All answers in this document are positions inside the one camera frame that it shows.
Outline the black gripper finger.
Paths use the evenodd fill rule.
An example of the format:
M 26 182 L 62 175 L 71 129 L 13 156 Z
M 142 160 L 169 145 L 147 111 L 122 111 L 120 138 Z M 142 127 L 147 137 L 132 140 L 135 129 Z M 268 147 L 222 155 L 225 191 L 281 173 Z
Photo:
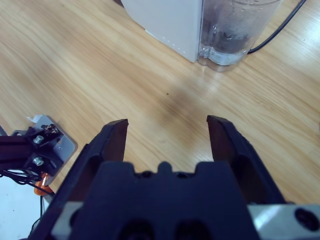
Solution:
M 253 145 L 222 117 L 206 118 L 213 160 L 227 162 L 248 204 L 287 204 Z
M 68 238 L 70 218 L 83 204 L 101 164 L 124 160 L 127 128 L 127 119 L 112 121 L 83 147 L 29 240 Z

